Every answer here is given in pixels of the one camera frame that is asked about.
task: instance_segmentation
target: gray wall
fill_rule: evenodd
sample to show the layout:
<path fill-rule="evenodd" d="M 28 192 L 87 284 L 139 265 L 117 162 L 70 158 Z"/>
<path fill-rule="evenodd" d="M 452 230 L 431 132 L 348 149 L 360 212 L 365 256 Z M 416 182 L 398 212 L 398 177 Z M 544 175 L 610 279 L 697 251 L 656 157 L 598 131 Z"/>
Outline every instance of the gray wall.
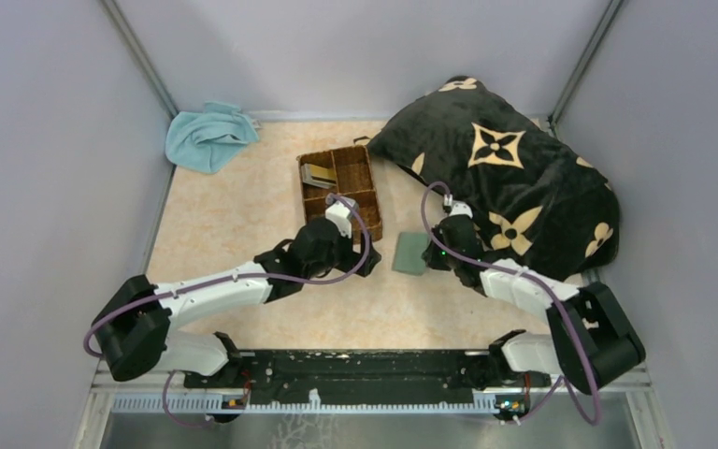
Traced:
<path fill-rule="evenodd" d="M 630 2 L 558 131 L 623 203 L 606 279 L 678 447 L 718 447 L 718 2 Z"/>
<path fill-rule="evenodd" d="M 0 1 L 0 448 L 72 442 L 81 339 L 140 267 L 167 123 L 97 2 Z"/>
<path fill-rule="evenodd" d="M 607 0 L 120 0 L 181 109 L 388 118 L 474 75 L 550 112 Z"/>

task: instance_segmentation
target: black pillow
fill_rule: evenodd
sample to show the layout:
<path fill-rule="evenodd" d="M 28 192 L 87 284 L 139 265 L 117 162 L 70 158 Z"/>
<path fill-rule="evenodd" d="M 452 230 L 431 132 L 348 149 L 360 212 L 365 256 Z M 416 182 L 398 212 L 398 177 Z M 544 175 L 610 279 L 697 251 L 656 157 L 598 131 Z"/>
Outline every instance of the black pillow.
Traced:
<path fill-rule="evenodd" d="M 455 77 L 414 101 L 367 149 L 426 185 L 446 182 L 497 259 L 563 280 L 617 253 L 607 179 L 478 80 Z"/>

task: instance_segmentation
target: light blue towel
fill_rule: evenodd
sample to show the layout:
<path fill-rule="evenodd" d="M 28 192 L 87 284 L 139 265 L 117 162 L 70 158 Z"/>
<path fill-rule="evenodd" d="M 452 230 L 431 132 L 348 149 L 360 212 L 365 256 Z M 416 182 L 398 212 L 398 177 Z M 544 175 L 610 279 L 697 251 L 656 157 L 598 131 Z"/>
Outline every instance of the light blue towel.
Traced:
<path fill-rule="evenodd" d="M 207 102 L 205 110 L 181 112 L 166 133 L 166 158 L 173 164 L 213 174 L 260 137 L 240 108 Z"/>

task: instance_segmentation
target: wicker basket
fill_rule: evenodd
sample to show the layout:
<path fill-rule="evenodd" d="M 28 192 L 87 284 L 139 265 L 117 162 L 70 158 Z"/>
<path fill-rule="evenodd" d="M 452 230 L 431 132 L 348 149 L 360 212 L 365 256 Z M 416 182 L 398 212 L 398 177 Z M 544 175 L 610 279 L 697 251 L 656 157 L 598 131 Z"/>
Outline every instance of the wicker basket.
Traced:
<path fill-rule="evenodd" d="M 359 215 L 365 221 L 367 230 L 373 241 L 383 237 L 381 225 L 381 209 L 376 196 L 373 183 L 373 173 L 370 170 L 370 158 L 367 147 L 357 145 L 353 147 L 337 148 L 326 152 L 311 152 L 296 158 L 299 166 L 313 164 L 315 166 L 332 168 L 337 173 L 337 187 L 321 189 L 301 182 L 301 195 L 304 201 L 304 216 L 307 222 L 315 217 L 323 217 L 326 211 L 326 196 L 337 193 L 356 200 L 359 206 Z M 362 230 L 356 220 L 352 219 L 353 243 L 361 240 Z"/>

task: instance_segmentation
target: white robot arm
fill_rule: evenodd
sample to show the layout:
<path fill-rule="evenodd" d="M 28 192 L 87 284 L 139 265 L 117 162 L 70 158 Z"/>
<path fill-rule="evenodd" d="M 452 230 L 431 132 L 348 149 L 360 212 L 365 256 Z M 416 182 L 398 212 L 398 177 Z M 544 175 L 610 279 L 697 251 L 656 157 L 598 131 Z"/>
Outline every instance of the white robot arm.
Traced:
<path fill-rule="evenodd" d="M 434 237 L 469 261 L 493 262 L 495 267 L 481 268 L 459 260 L 433 242 L 424 254 L 428 266 L 452 270 L 463 285 L 535 315 L 552 331 L 551 335 L 535 335 L 517 330 L 495 341 L 489 353 L 500 377 L 514 379 L 528 371 L 563 375 L 590 394 L 588 374 L 555 301 L 567 311 L 598 387 L 645 359 L 642 342 L 606 285 L 594 282 L 579 287 L 537 274 L 511 259 L 495 260 L 475 233 L 471 208 L 451 196 L 445 196 L 444 208 L 449 216 L 434 227 Z M 543 287 L 548 287 L 553 297 Z"/>
<path fill-rule="evenodd" d="M 351 208 L 342 198 L 325 216 L 304 225 L 295 239 L 284 240 L 251 262 L 221 273 L 184 282 L 152 285 L 144 275 L 128 279 L 98 314 L 85 339 L 94 336 L 111 375 L 128 381 L 151 369 L 183 370 L 201 376 L 237 374 L 240 353 L 225 334 L 195 335 L 182 326 L 234 307 L 261 305 L 287 297 L 332 268 L 367 276 L 381 260 L 372 242 L 362 236 L 353 250 Z"/>

